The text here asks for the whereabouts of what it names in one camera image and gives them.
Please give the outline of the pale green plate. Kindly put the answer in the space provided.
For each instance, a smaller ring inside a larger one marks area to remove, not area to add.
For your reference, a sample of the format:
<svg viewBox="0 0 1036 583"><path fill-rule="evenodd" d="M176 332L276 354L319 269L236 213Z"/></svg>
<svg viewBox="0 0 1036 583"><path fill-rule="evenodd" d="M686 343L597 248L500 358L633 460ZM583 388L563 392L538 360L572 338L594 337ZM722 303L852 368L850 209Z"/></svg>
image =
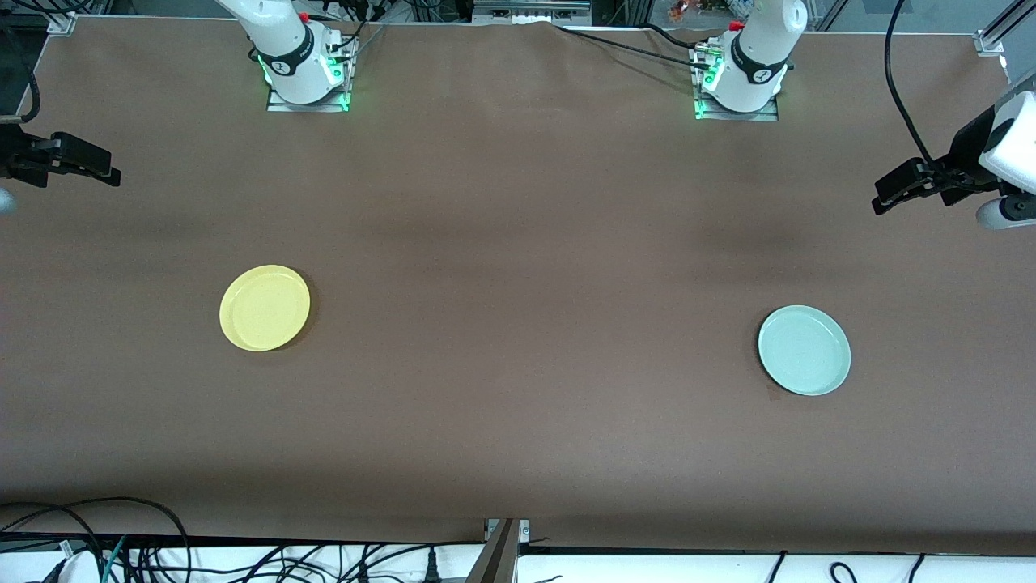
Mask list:
<svg viewBox="0 0 1036 583"><path fill-rule="evenodd" d="M850 376L847 336L834 318L813 307L781 307L767 315L756 351L767 376L792 393L831 393Z"/></svg>

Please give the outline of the yellow plate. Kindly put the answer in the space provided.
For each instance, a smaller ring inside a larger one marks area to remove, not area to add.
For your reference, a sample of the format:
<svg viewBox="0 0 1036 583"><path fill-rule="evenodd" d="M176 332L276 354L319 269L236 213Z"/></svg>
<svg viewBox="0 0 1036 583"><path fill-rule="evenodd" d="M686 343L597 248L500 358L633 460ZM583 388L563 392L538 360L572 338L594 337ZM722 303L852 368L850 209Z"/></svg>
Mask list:
<svg viewBox="0 0 1036 583"><path fill-rule="evenodd" d="M295 340L311 309L310 288L299 272L288 266L256 266L223 292L219 328L233 346L264 353Z"/></svg>

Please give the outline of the brown table cover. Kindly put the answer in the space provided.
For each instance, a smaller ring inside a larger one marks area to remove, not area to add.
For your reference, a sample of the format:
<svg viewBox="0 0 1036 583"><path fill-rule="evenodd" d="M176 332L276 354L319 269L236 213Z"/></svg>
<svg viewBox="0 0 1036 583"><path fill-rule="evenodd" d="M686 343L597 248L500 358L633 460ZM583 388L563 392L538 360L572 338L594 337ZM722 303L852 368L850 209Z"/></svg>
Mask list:
<svg viewBox="0 0 1036 583"><path fill-rule="evenodd" d="M118 188L10 182L0 503L133 496L193 535L1036 553L1036 228L873 214L913 154L883 40L806 36L779 121L547 23L388 25L351 110L265 109L230 21L83 19L40 118ZM312 309L241 350L226 288ZM850 340L772 381L762 320Z"/></svg>

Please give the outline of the aluminium frame corner profile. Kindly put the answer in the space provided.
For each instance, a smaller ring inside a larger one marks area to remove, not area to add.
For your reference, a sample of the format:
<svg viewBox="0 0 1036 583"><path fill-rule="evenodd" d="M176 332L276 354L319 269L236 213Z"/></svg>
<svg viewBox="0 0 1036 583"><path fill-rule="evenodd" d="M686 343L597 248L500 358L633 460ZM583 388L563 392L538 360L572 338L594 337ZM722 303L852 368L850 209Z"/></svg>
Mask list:
<svg viewBox="0 0 1036 583"><path fill-rule="evenodd" d="M980 57L999 57L1004 52L1005 38L1033 14L1036 14L1036 0L1011 0L987 26L973 34L974 51Z"/></svg>

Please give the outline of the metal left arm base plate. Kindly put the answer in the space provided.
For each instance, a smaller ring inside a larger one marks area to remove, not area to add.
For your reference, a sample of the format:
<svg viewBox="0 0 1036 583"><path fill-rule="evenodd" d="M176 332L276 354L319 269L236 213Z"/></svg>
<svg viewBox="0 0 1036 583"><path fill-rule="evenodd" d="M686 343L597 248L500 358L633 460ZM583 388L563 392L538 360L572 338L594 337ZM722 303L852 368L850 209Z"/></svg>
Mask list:
<svg viewBox="0 0 1036 583"><path fill-rule="evenodd" d="M694 115L699 121L778 121L777 95L788 66L746 69L730 62L719 38L688 49L692 64Z"/></svg>

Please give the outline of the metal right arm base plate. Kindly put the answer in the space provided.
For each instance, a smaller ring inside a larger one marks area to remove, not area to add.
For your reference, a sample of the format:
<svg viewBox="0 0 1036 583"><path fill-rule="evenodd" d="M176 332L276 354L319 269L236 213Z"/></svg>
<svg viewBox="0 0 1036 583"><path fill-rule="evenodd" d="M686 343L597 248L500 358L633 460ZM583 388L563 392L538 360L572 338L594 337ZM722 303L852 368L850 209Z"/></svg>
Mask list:
<svg viewBox="0 0 1036 583"><path fill-rule="evenodd" d="M265 62L260 62L264 80L269 85L266 110L269 112L347 112L350 109L353 78L355 77L355 38L343 40L340 31L329 29L321 36L321 43L315 45L310 58L296 67L295 76L284 77L274 72ZM303 96L314 96L317 89L325 94L313 103L291 103L280 92L287 88L290 95L297 96L295 86Z"/></svg>

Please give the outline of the aluminium profile post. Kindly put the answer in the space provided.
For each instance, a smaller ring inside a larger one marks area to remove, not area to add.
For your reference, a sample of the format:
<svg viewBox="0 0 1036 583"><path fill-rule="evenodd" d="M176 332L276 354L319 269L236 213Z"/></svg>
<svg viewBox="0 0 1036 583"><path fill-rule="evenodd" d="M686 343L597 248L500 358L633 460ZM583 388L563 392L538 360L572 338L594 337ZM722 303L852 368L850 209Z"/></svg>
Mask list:
<svg viewBox="0 0 1036 583"><path fill-rule="evenodd" d="M464 583L514 583L519 551L530 531L526 519L488 519L486 543Z"/></svg>

